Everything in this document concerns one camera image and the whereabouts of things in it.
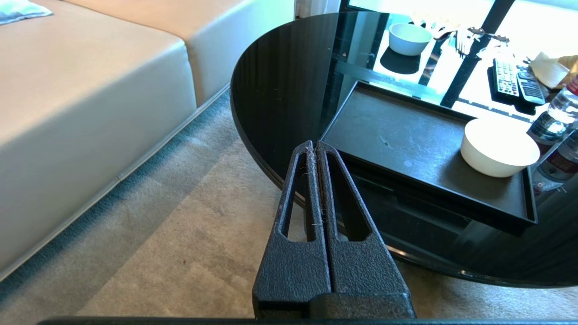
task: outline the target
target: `tray rim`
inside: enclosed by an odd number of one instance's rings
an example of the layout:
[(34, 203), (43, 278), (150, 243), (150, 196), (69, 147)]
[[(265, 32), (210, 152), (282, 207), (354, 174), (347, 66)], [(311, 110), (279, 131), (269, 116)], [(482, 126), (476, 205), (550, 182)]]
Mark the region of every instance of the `tray rim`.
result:
[[(351, 90), (349, 91), (347, 96), (345, 97), (345, 100), (343, 101), (343, 103), (338, 108), (337, 112), (335, 113), (333, 119), (329, 122), (327, 128), (323, 132), (323, 134), (320, 138), (322, 141), (325, 140), (326, 136), (333, 129), (337, 119), (341, 115), (344, 107), (349, 102), (349, 99), (352, 96), (352, 94), (359, 88), (364, 89), (364, 90), (368, 90), (368, 91), (372, 91), (372, 92), (378, 93), (380, 95), (385, 95), (385, 96), (391, 97), (393, 99), (401, 100), (401, 101), (407, 102), (409, 104), (419, 105), (420, 107), (422, 107), (424, 109), (431, 109), (437, 113), (440, 113), (440, 114), (443, 114), (446, 116), (450, 116), (450, 117), (455, 118), (455, 119), (460, 119), (462, 121), (471, 121), (471, 120), (475, 119), (475, 117), (473, 117), (473, 116), (452, 110), (450, 108), (446, 108), (444, 106), (432, 104), (430, 102), (425, 102), (425, 101), (422, 101), (421, 99), (418, 99), (415, 97), (410, 97), (407, 95), (399, 94), (399, 93), (396, 93), (394, 91), (390, 91), (390, 90), (381, 88), (379, 86), (374, 86), (374, 85), (371, 85), (371, 84), (369, 84), (363, 80), (356, 80), (355, 83), (353, 84), (353, 87), (351, 88)], [(521, 217), (521, 216), (511, 214), (509, 212), (506, 212), (503, 209), (501, 209), (495, 205), (491, 205), (491, 204), (488, 204), (486, 202), (477, 200), (475, 198), (461, 194), (461, 193), (456, 192), (454, 190), (450, 190), (450, 189), (447, 189), (447, 188), (442, 187), (442, 186), (438, 186), (435, 184), (425, 182), (425, 181), (420, 180), (420, 179), (416, 179), (414, 177), (411, 177), (409, 175), (405, 175), (405, 174), (400, 173), (398, 171), (395, 171), (393, 169), (389, 169), (387, 167), (377, 165), (373, 162), (370, 162), (370, 161), (367, 161), (363, 158), (352, 155), (348, 152), (344, 152), (342, 150), (339, 150), (339, 151), (346, 154), (350, 160), (351, 159), (357, 160), (358, 162), (367, 165), (371, 170), (380, 171), (380, 174), (382, 174), (382, 175), (385, 175), (388, 177), (393, 176), (395, 178), (403, 179), (403, 180), (409, 180), (410, 182), (406, 182), (407, 184), (410, 184), (412, 182), (416, 183), (416, 184), (418, 184), (417, 187), (421, 186), (422, 188), (427, 189), (427, 192), (429, 192), (430, 194), (445, 197), (445, 198), (449, 199), (450, 201), (454, 201), (456, 203), (463, 204), (464, 202), (469, 201), (470, 203), (474, 203), (475, 205), (483, 208), (484, 210), (488, 210), (487, 212), (492, 212), (492, 211), (497, 212), (500, 214), (501, 217), (507, 217), (509, 219), (509, 221), (511, 221), (515, 224), (518, 224), (519, 226), (522, 226), (524, 228), (527, 228), (527, 227), (530, 227), (530, 226), (533, 226), (533, 225), (536, 225), (539, 223), (538, 214), (536, 213), (535, 199), (534, 199), (533, 192), (532, 192), (532, 178), (531, 178), (531, 174), (529, 173), (529, 168), (527, 168), (527, 167), (519, 172), (519, 173), (521, 173), (521, 176), (522, 176), (522, 185), (523, 185), (523, 193), (524, 193), (522, 196), (522, 199), (524, 200), (524, 207), (525, 207), (525, 212), (526, 212), (526, 217)], [(484, 224), (488, 224), (484, 221), (477, 220), (477, 219), (472, 218), (472, 217), (469, 217), (469, 218), (472, 220), (476, 220), (478, 222), (482, 222)], [(488, 225), (491, 227), (498, 228), (492, 224), (488, 224)]]

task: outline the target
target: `remote control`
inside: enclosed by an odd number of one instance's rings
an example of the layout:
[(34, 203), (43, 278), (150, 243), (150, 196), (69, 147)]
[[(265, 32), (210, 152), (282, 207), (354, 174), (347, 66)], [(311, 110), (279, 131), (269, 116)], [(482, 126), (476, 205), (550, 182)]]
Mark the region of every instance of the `remote control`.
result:
[(544, 105), (546, 103), (544, 94), (530, 68), (523, 65), (518, 65), (516, 68), (518, 68), (517, 78), (523, 100), (534, 105)]
[(516, 78), (516, 66), (494, 59), (494, 95), (496, 99), (507, 103), (515, 103), (520, 98)]

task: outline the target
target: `black tray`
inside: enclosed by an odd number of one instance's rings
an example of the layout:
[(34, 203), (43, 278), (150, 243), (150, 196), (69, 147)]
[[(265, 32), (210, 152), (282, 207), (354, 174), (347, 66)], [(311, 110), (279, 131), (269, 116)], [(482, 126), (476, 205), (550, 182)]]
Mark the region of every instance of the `black tray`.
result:
[(493, 178), (461, 157), (464, 126), (473, 119), (357, 82), (321, 139), (376, 183), (423, 193), (442, 208), (514, 234), (537, 224), (528, 168)]

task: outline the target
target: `bottle cap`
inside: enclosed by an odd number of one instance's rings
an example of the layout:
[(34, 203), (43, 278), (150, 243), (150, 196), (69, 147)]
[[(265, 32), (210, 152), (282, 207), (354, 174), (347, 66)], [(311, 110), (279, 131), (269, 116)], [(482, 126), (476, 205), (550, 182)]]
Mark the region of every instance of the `bottle cap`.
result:
[(578, 96), (578, 75), (572, 79), (572, 81), (567, 85), (567, 88), (572, 92), (572, 94)]

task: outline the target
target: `pillow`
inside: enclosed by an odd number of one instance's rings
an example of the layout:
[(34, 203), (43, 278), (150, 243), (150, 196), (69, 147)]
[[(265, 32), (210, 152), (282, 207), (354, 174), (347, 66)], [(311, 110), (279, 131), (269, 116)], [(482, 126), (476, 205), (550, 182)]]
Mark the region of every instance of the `pillow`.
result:
[(0, 0), (0, 25), (50, 14), (50, 10), (28, 0)]

